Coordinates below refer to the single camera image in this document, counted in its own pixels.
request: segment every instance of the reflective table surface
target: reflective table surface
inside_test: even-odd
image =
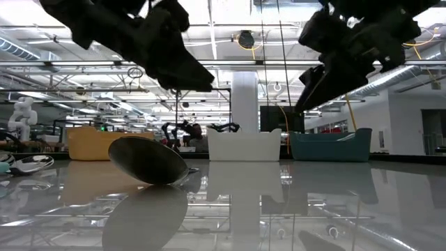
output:
[[[441,167],[187,164],[200,172],[173,186],[110,162],[0,176],[0,250],[446,250]]]

